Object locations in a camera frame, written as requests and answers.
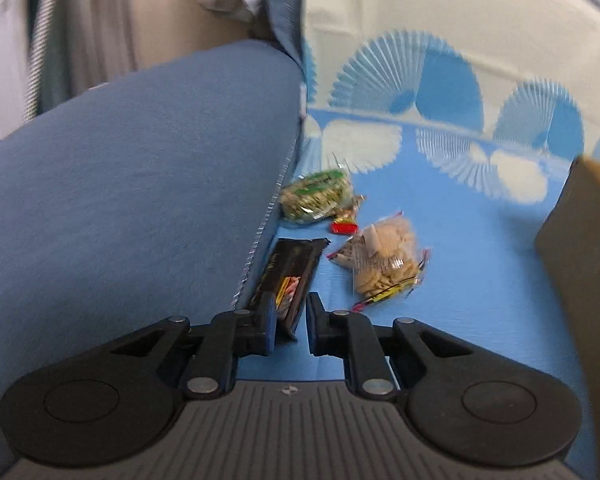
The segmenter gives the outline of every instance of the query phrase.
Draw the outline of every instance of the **black package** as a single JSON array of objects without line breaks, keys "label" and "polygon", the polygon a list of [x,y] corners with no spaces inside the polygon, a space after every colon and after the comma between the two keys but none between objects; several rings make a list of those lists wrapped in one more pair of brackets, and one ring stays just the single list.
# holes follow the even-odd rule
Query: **black package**
[{"label": "black package", "polygon": [[256,310],[266,292],[275,295],[278,312],[276,337],[297,340],[295,332],[304,309],[304,299],[320,255],[329,243],[327,238],[316,240],[280,238],[273,248],[260,282],[249,302],[249,309]]}]

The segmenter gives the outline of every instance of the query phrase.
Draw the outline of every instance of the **brown box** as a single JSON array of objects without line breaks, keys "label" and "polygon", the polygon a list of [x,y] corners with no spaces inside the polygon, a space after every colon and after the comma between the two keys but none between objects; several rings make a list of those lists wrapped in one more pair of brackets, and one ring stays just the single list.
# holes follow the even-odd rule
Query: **brown box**
[{"label": "brown box", "polygon": [[587,378],[600,472],[600,163],[573,161],[536,249],[562,300]]}]

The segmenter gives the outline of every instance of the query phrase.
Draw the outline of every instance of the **silver screw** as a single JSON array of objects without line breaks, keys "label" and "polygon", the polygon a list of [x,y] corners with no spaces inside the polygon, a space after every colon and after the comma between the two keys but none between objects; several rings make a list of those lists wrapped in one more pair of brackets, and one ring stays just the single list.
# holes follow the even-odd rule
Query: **silver screw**
[{"label": "silver screw", "polygon": [[211,377],[194,377],[187,381],[187,389],[194,394],[212,394],[219,384]]},{"label": "silver screw", "polygon": [[362,383],[362,389],[371,395],[386,395],[394,390],[394,385],[386,379],[368,379]]}]

